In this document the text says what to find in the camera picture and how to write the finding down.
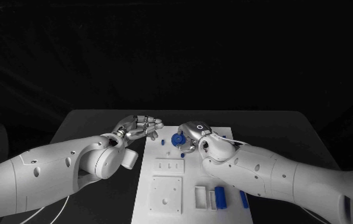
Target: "white rectangular tray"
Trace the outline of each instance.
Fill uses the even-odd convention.
[[[229,127],[212,127],[220,136],[232,139]],[[177,126],[164,126],[158,131],[158,138],[153,141],[147,138],[142,166],[134,202],[132,224],[253,224],[251,209],[245,209],[240,200],[239,190],[227,185],[222,180],[209,177],[200,165],[200,153],[196,150],[180,157],[180,150],[171,144],[171,136],[178,131]],[[184,174],[164,174],[154,172],[155,159],[184,160]],[[180,215],[161,215],[150,213],[150,197],[153,176],[178,177],[181,180],[181,213]],[[206,196],[215,187],[225,187],[226,205],[223,210],[212,211],[209,198],[206,198],[207,210],[194,209],[194,186],[206,187]]]

